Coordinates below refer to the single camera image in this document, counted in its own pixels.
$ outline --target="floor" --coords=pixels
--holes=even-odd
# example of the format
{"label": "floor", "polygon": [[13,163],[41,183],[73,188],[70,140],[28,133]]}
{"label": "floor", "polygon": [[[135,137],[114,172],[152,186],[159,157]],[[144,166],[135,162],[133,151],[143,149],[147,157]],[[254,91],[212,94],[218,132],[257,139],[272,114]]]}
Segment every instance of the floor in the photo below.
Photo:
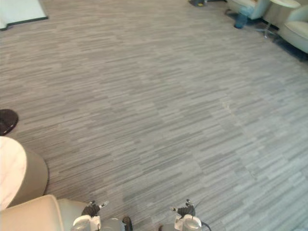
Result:
{"label": "floor", "polygon": [[226,3],[44,0],[1,33],[9,137],[40,154],[46,193],[109,200],[135,230],[201,203],[213,231],[308,226],[308,64]]}

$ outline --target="round table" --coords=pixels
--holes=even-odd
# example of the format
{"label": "round table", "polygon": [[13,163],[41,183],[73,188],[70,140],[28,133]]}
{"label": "round table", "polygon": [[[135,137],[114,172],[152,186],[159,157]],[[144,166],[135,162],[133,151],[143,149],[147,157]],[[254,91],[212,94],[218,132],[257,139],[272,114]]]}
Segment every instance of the round table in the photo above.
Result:
{"label": "round table", "polygon": [[280,13],[280,8],[281,7],[287,7],[287,8],[292,8],[292,9],[295,9],[295,8],[298,8],[301,6],[301,4],[295,0],[270,0],[272,3],[274,4],[277,4],[279,6],[277,12],[271,12],[271,15],[274,15],[274,17],[272,17],[271,19],[268,20],[268,24],[266,26],[265,29],[262,29],[262,30],[258,30],[258,31],[263,31],[264,32],[264,37],[268,37],[268,33],[271,33],[271,34],[275,34],[273,32],[271,32],[269,30],[270,28],[270,25],[272,25],[274,23],[274,20],[275,18],[278,17],[279,13]]}
{"label": "round table", "polygon": [[42,157],[0,136],[0,164],[0,210],[43,195],[48,170]]}

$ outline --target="armchair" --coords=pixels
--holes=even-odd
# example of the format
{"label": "armchair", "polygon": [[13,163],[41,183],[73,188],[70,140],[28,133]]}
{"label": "armchair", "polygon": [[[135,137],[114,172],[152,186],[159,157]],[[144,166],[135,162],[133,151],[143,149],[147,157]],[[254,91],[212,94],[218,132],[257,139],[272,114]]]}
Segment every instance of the armchair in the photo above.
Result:
{"label": "armchair", "polygon": [[254,0],[228,0],[228,10],[239,13],[243,7],[247,8],[249,10],[247,17],[250,19],[262,17],[269,5],[270,0],[258,0],[257,2]]}
{"label": "armchair", "polygon": [[278,34],[293,46],[308,53],[308,5],[292,11]]}

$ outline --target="black cable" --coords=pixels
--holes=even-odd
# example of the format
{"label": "black cable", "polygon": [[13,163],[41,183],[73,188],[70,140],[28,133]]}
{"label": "black cable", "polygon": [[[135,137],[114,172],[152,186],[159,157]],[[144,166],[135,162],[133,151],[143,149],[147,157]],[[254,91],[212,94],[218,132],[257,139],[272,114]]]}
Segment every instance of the black cable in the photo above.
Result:
{"label": "black cable", "polygon": [[210,226],[209,226],[208,224],[206,224],[205,222],[201,221],[201,225],[207,226],[207,228],[208,228],[210,231],[212,231],[211,228],[210,228]]}
{"label": "black cable", "polygon": [[194,207],[194,209],[196,209],[197,208],[197,206],[204,200],[204,199],[206,199],[206,196],[205,197],[203,197],[200,201],[199,201],[199,203]]}

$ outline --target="table leg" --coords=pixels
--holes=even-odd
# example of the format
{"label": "table leg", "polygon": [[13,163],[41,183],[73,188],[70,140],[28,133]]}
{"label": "table leg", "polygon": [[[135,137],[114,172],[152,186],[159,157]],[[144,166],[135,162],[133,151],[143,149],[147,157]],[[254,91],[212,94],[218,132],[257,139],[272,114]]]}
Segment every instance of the table leg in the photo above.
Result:
{"label": "table leg", "polygon": [[275,35],[274,32],[269,30],[270,26],[271,26],[271,23],[268,23],[264,29],[256,29],[256,31],[264,32],[264,37],[268,38],[269,33],[272,35]]}

